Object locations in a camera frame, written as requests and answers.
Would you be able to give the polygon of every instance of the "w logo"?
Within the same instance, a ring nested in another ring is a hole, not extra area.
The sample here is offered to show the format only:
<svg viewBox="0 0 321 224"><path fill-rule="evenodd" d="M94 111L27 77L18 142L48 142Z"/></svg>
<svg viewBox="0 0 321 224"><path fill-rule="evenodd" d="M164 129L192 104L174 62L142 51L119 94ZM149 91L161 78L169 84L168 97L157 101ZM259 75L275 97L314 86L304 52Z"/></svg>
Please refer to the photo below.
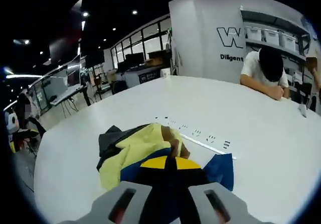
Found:
<svg viewBox="0 0 321 224"><path fill-rule="evenodd" d="M218 27L216 30L220 35L224 47L232 47L234 44L237 48L243 48L241 47L242 40L240 39L241 28L237 31L235 27L229 27L226 31L226 28Z"/></svg>

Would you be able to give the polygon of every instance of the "white round table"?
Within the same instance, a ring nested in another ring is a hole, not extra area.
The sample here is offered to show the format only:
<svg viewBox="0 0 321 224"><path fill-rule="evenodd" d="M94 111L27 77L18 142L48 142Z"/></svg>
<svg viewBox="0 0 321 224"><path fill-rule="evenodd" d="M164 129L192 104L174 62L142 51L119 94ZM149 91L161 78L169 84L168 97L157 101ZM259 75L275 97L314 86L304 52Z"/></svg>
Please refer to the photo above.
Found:
<svg viewBox="0 0 321 224"><path fill-rule="evenodd" d="M108 97L61 121L42 139L35 167L35 200L50 223L76 220L104 193L96 165L98 136L167 116L233 140L233 193L261 221L287 223L313 194L321 170L321 117L247 87L171 76ZM187 145L202 159L198 147Z"/></svg>

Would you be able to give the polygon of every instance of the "white storage box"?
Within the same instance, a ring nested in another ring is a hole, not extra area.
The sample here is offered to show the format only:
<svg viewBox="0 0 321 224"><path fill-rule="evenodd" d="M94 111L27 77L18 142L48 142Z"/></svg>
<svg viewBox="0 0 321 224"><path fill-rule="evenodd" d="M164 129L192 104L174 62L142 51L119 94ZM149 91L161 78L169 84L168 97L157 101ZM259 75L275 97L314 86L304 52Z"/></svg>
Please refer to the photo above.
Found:
<svg viewBox="0 0 321 224"><path fill-rule="evenodd" d="M295 47L296 38L285 33L280 33L280 45L293 52L296 51Z"/></svg>
<svg viewBox="0 0 321 224"><path fill-rule="evenodd" d="M279 46L279 33L274 30L264 29L263 30L265 41L273 45Z"/></svg>
<svg viewBox="0 0 321 224"><path fill-rule="evenodd" d="M258 27L245 27L247 38L256 41L262 41L261 28Z"/></svg>

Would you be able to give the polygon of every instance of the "white label strip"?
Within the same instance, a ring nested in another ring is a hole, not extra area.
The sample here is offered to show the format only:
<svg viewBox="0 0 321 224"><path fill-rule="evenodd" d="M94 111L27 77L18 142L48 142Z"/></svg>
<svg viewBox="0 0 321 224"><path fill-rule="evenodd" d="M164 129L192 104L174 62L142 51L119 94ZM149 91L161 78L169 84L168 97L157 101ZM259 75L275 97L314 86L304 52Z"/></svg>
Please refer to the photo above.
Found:
<svg viewBox="0 0 321 224"><path fill-rule="evenodd" d="M220 150L215 149L215 148L213 148L213 147L211 147L211 146L208 146L208 145L206 145L206 144L203 144L203 143L201 143L201 142L199 142L199 141L197 141L197 140L194 140L194 139L192 139L192 138L190 138L190 137L187 137L186 135L183 135L183 134L181 134L181 133L180 133L180 135L181 135L184 139L187 139L187 140L189 140L189 141L191 141L191 142L193 142L193 143L195 143L195 144L197 144L197 145L200 145L200 146L202 146L202 147L204 147L204 148L206 148L206 149L208 149L208 150L211 150L211 151L216 152L216 153L221 154L221 155L225 155L225 154L226 154L226 153L223 152L223 151L220 151Z"/></svg>

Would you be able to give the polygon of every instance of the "hand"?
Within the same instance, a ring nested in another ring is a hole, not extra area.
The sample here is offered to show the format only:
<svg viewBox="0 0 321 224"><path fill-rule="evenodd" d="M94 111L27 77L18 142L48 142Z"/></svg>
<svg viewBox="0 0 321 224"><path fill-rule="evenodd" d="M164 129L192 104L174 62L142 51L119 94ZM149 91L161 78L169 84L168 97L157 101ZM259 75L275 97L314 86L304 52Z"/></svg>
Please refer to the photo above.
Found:
<svg viewBox="0 0 321 224"><path fill-rule="evenodd" d="M267 95L275 100L280 100L284 94L284 90L281 86L269 87L267 89Z"/></svg>
<svg viewBox="0 0 321 224"><path fill-rule="evenodd" d="M317 65L316 57L307 57L304 65L310 72L313 72L313 70L316 69L316 65Z"/></svg>

